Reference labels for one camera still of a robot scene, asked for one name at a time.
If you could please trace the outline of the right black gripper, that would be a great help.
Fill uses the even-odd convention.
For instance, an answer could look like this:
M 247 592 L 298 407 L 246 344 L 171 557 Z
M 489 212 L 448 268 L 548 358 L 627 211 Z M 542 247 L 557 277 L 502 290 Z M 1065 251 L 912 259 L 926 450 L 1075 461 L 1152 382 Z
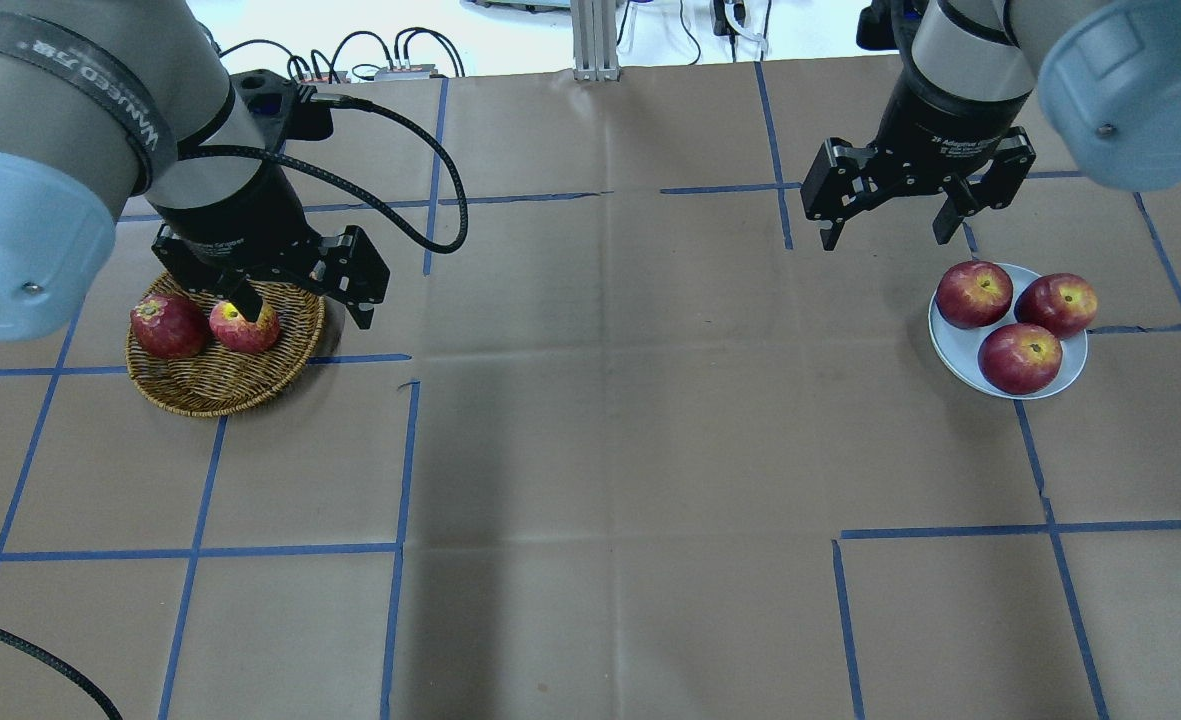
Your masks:
M 1035 149 L 1016 117 L 1027 94 L 986 102 L 951 94 L 919 68 L 902 68 L 877 133 L 864 146 L 829 137 L 801 186 L 820 243 L 834 251 L 846 220 L 888 199 L 942 194 L 933 220 L 938 246 L 983 208 L 1014 201 Z

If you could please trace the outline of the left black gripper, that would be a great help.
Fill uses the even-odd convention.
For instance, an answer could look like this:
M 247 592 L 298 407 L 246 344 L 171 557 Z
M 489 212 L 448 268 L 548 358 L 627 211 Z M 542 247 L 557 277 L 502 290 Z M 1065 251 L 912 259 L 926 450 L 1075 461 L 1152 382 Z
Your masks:
M 363 228 L 317 233 L 287 179 L 252 178 L 224 199 L 207 188 L 154 190 L 152 207 L 162 218 L 152 250 L 170 277 L 183 290 L 230 300 L 248 323 L 265 309 L 256 281 L 333 299 L 361 330 L 389 290 L 389 266 Z

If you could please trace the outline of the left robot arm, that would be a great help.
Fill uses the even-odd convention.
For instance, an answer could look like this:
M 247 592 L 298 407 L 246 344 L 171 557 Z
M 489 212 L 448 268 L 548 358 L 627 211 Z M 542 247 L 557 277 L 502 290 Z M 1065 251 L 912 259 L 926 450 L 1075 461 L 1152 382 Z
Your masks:
M 0 341 L 68 323 L 129 199 L 187 292 L 255 315 L 255 282 L 329 297 L 368 328 L 389 266 L 366 234 L 317 233 L 276 158 L 331 133 L 328 97 L 231 76 L 183 1 L 0 1 Z

